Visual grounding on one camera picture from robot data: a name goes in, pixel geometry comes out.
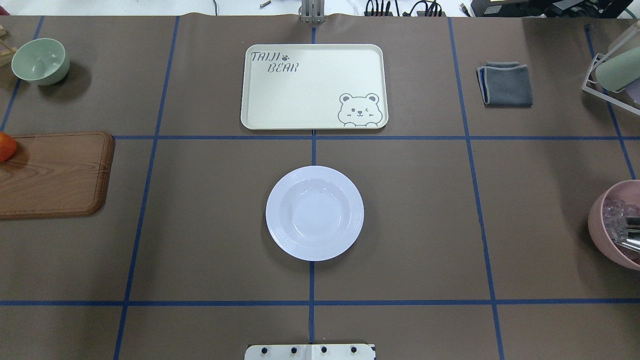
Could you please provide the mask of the white cup rack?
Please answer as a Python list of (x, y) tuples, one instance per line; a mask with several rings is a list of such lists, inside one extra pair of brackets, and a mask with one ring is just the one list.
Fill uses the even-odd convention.
[(635, 20), (633, 25), (629, 26), (620, 34), (609, 46), (605, 53), (597, 52), (592, 56), (590, 60), (589, 68), (586, 75), (583, 78), (582, 90), (588, 94), (594, 95), (601, 100), (608, 102), (611, 105), (615, 105), (620, 109), (624, 109), (634, 116), (639, 116), (639, 105), (636, 104), (626, 94), (625, 88), (619, 91), (607, 91), (601, 84), (599, 84), (595, 77), (595, 69), (599, 64), (605, 62), (608, 59), (612, 59), (617, 55), (620, 55), (628, 50), (639, 47), (639, 20)]

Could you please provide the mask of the wooden cup rack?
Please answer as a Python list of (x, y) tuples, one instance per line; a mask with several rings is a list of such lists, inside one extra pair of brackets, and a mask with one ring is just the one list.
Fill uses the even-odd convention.
[(9, 34), (7, 30), (1, 25), (0, 26), (0, 67), (4, 67), (7, 64), (11, 63), (14, 55), (18, 52), (17, 47), (12, 47), (7, 44), (4, 40), (4, 37)]

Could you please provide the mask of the pink bowl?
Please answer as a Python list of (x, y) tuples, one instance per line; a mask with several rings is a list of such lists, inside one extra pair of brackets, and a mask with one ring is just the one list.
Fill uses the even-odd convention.
[(639, 270), (638, 180), (624, 180), (604, 191), (593, 203), (588, 230), (598, 250), (609, 260)]

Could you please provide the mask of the aluminium frame post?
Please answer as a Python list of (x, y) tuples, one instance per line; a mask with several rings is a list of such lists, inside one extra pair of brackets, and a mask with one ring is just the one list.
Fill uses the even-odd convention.
[(302, 0), (298, 14), (301, 22), (306, 24), (322, 24), (326, 21), (325, 0)]

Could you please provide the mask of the green bowl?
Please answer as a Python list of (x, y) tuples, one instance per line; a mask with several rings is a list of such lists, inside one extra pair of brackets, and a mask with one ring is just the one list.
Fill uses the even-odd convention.
[(70, 57), (57, 39), (38, 38), (20, 47), (11, 60), (13, 74), (29, 84), (54, 85), (69, 72)]

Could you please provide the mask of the cream bear tray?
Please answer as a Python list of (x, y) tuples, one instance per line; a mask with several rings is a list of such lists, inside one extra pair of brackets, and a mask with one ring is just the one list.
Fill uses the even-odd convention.
[(240, 121), (249, 130), (382, 129), (389, 121), (375, 44), (255, 44), (246, 51)]

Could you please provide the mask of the orange fruit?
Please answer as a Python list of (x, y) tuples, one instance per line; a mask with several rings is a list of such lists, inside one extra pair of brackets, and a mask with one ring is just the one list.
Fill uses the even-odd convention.
[(11, 159), (18, 150), (18, 143), (7, 133), (0, 132), (0, 162)]

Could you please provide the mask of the wooden cutting board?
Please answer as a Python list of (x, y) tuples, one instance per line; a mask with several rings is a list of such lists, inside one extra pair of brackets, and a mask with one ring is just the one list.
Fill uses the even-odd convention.
[(115, 139), (104, 131), (16, 136), (1, 163), (3, 220), (87, 216), (106, 202)]

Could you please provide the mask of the purple cup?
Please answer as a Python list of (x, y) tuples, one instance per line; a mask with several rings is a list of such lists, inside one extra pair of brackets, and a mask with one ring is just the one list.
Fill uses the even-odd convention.
[(633, 80), (626, 85), (624, 92), (635, 104), (640, 104), (640, 79)]

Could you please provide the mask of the metal scoop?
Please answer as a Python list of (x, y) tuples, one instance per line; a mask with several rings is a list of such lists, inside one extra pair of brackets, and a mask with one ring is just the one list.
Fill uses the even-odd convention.
[(640, 217), (625, 216), (615, 219), (612, 241), (622, 248), (638, 253), (640, 251)]

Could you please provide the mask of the green cup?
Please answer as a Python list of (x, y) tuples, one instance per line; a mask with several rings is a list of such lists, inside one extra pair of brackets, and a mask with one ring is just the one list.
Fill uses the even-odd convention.
[(617, 92), (640, 78), (640, 48), (634, 47), (595, 68), (595, 77), (606, 91)]

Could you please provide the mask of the grey folded cloth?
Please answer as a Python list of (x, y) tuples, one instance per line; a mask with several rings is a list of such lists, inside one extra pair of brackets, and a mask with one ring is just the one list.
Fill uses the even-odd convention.
[(476, 68), (484, 105), (489, 107), (532, 107), (530, 68), (518, 61), (488, 61)]

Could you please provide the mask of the white plate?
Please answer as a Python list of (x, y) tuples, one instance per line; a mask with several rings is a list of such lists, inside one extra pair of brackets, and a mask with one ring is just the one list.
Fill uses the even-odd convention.
[(365, 207), (355, 183), (333, 168), (305, 166), (284, 175), (266, 200), (270, 237), (288, 255), (309, 262), (334, 259), (361, 234)]

